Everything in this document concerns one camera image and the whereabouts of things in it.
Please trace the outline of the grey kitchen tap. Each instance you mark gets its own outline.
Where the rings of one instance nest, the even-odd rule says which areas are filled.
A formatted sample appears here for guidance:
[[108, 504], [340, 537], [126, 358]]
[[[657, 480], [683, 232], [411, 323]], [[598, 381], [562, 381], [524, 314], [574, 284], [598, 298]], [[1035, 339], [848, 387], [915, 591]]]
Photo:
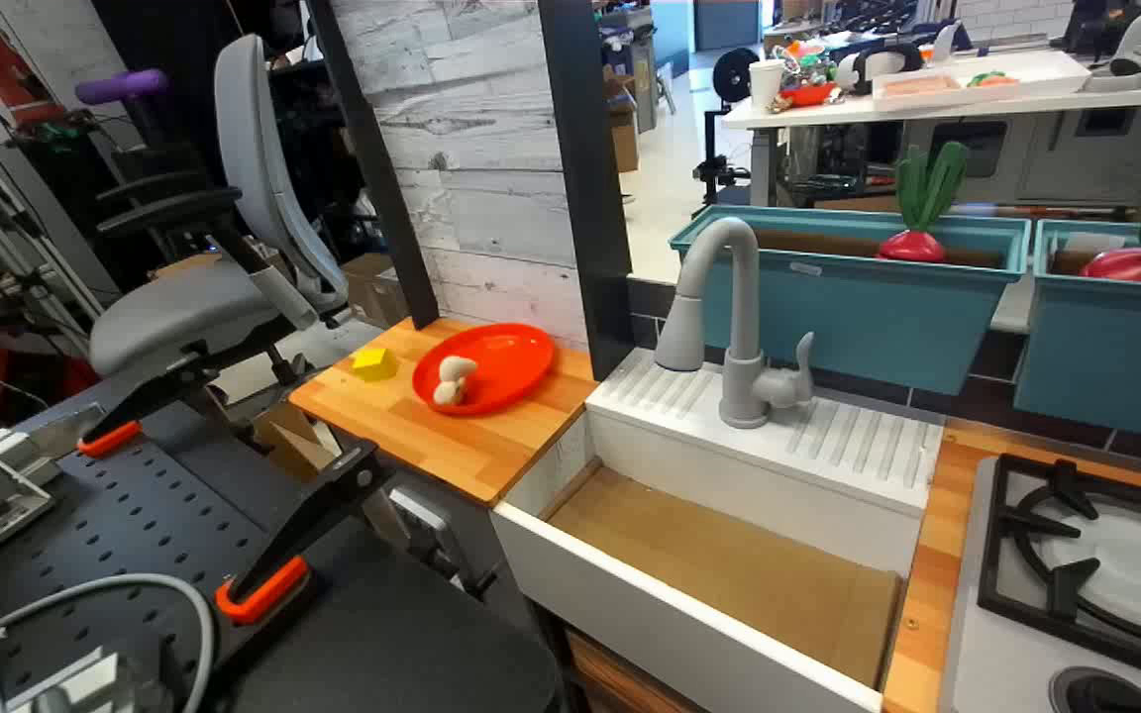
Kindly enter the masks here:
[[697, 373], [707, 366], [707, 281], [718, 257], [728, 257], [728, 339], [723, 366], [723, 404], [718, 416], [728, 426], [763, 426], [782, 413], [806, 408], [818, 392], [813, 346], [806, 333], [793, 348], [797, 367], [777, 373], [765, 366], [763, 348], [763, 247], [744, 219], [711, 222], [679, 273], [679, 288], [666, 323], [656, 346], [656, 366], [670, 373]]

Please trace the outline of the orange round plate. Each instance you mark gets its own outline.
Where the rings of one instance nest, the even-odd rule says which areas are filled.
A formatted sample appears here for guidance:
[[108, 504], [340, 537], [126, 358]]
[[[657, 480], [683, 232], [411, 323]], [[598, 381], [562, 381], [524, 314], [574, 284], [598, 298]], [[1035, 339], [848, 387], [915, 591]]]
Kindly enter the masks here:
[[[467, 397], [462, 404], [438, 404], [438, 367], [444, 358], [471, 358]], [[555, 367], [559, 346], [534, 323], [476, 323], [438, 348], [411, 367], [411, 392], [444, 416], [487, 416], [532, 397]]]

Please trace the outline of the white toy food piece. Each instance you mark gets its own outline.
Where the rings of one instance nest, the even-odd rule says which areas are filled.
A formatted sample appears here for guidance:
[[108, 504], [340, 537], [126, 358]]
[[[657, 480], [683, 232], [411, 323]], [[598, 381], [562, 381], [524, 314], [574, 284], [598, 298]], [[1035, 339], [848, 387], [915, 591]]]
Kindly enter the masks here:
[[462, 404], [467, 397], [467, 377], [476, 373], [471, 358], [444, 358], [438, 367], [438, 404]]

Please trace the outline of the yellow block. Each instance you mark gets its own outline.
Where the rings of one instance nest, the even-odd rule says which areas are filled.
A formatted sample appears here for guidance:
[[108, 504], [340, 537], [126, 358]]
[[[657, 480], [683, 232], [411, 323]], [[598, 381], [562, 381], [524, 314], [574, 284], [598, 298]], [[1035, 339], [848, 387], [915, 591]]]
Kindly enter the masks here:
[[396, 358], [388, 348], [359, 348], [351, 358], [351, 373], [361, 381], [394, 381], [396, 377]]

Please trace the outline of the wooden counter board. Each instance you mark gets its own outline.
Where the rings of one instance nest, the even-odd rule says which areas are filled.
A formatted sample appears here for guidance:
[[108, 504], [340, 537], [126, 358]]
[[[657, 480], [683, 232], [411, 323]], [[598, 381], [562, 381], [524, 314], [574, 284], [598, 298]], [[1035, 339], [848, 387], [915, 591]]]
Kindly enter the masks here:
[[396, 322], [368, 348], [386, 348], [377, 377], [355, 358], [291, 392], [291, 404], [329, 426], [372, 438], [421, 474], [496, 507], [541, 453], [595, 392], [590, 358], [541, 333], [545, 362], [518, 346], [467, 354], [467, 322]]

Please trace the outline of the grey wood backdrop panel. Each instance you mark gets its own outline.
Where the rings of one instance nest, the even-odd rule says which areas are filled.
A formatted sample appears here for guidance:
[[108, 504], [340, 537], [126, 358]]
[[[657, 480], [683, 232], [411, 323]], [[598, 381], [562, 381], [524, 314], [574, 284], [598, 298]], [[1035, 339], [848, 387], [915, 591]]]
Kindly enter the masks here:
[[590, 0], [312, 0], [386, 141], [418, 314], [532, 322], [612, 377], [632, 354], [625, 222]]

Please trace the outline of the white toy sink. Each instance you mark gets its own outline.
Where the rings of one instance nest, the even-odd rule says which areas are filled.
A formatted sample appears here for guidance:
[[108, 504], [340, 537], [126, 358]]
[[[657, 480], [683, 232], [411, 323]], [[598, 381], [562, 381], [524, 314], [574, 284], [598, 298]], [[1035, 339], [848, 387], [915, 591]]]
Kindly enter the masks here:
[[707, 713], [879, 713], [944, 426], [718, 397], [632, 354], [493, 509], [518, 591]]

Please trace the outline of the left teal planter bin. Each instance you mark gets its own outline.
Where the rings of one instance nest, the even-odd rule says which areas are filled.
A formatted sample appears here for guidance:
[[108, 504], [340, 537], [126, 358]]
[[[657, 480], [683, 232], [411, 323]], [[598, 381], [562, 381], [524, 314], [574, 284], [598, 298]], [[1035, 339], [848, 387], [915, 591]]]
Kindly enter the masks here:
[[740, 219], [763, 247], [763, 348], [793, 362], [813, 333], [823, 373], [958, 397], [1004, 288], [1025, 273], [1025, 219], [937, 224], [944, 261], [883, 261], [897, 214], [808, 207], [707, 207], [670, 239], [679, 257], [718, 219]]

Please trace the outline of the teal planter bin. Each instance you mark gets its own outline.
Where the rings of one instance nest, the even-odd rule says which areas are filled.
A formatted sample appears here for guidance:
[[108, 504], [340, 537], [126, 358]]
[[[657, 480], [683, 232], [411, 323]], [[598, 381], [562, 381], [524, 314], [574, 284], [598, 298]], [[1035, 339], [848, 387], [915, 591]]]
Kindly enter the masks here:
[[707, 207], [670, 239], [679, 257], [718, 219], [740, 219], [763, 247], [763, 348], [793, 362], [813, 333], [823, 373], [958, 397], [1004, 288], [1025, 273], [1025, 219], [937, 224], [944, 261], [883, 261], [897, 214], [808, 207]]
[[1024, 413], [1141, 437], [1141, 281], [1085, 276], [1089, 257], [1135, 240], [1135, 222], [1044, 219], [1035, 224], [1035, 301], [1015, 377]]

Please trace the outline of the near black orange clamp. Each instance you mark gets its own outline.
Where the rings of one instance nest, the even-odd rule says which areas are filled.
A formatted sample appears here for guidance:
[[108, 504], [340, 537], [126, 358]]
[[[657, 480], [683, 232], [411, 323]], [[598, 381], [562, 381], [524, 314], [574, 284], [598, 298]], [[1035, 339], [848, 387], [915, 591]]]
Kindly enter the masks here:
[[275, 537], [256, 554], [241, 574], [229, 574], [215, 591], [215, 605], [233, 626], [257, 626], [281, 610], [312, 574], [307, 552], [329, 535], [344, 516], [355, 516], [372, 491], [388, 483], [377, 445], [361, 445], [339, 455], [275, 532]]

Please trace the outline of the far black orange clamp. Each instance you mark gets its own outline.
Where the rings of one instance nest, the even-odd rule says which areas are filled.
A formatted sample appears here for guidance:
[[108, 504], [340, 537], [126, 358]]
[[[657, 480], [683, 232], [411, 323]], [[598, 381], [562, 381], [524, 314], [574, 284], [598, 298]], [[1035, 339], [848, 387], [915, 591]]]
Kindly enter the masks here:
[[142, 420], [187, 404], [201, 420], [226, 426], [237, 438], [256, 437], [249, 420], [237, 420], [215, 387], [219, 362], [205, 354], [187, 354], [170, 367], [141, 381], [126, 397], [121, 397], [93, 426], [75, 437], [75, 453], [104, 459], [142, 437]]

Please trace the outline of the left toy radish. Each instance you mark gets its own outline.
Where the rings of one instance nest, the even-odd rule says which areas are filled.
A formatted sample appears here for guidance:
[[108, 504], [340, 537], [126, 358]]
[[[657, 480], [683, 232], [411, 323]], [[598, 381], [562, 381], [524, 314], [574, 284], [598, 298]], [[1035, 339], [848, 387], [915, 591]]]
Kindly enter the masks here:
[[897, 207], [905, 231], [879, 240], [888, 261], [944, 261], [946, 251], [932, 224], [954, 207], [966, 178], [973, 149], [965, 141], [944, 141], [937, 156], [913, 148], [897, 163]]

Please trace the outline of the right teal planter bin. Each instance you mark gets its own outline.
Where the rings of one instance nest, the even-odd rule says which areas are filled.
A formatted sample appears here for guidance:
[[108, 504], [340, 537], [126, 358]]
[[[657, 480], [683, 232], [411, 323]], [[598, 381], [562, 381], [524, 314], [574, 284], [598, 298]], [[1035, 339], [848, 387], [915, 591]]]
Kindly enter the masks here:
[[1035, 301], [1015, 377], [1024, 413], [1141, 437], [1141, 281], [1085, 276], [1089, 257], [1135, 240], [1135, 222], [1044, 219], [1035, 224]]

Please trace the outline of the grey toy stove top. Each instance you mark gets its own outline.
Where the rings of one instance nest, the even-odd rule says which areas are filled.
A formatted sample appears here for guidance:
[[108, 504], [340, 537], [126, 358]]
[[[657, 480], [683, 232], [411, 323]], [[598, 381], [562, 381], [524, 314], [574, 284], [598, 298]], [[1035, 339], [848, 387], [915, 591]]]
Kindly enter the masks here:
[[1141, 713], [1141, 483], [981, 462], [944, 713]]

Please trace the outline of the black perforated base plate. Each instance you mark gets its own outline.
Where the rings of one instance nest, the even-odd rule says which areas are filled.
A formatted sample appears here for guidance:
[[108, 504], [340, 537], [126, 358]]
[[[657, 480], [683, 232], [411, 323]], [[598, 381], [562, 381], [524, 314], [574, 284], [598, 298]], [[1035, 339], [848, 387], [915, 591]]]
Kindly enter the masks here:
[[[0, 544], [0, 612], [104, 574], [176, 574], [201, 597], [241, 574], [303, 504], [303, 483], [241, 438], [168, 413], [135, 445], [44, 467], [50, 507]], [[187, 698], [200, 612], [168, 585], [60, 603], [0, 639], [0, 694], [23, 694], [94, 645], [142, 645]]]

